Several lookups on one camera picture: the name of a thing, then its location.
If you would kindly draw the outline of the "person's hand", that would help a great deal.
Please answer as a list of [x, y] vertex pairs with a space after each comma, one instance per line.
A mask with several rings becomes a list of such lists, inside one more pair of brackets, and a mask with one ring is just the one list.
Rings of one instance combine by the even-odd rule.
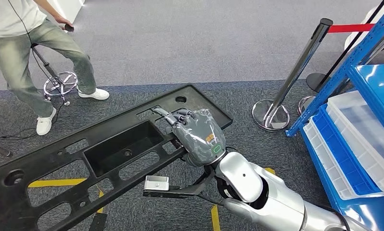
[[54, 19], [59, 24], [62, 30], [65, 30], [67, 32], [74, 32], [73, 24], [69, 20], [65, 19], [60, 15], [54, 16]]

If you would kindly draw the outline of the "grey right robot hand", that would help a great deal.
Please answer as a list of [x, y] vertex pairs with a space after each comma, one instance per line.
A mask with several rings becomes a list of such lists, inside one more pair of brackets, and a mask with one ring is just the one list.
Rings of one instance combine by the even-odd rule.
[[167, 120], [170, 130], [188, 152], [184, 160], [189, 165], [210, 165], [226, 155], [224, 133], [208, 109], [180, 109], [170, 113], [155, 107], [152, 111]]

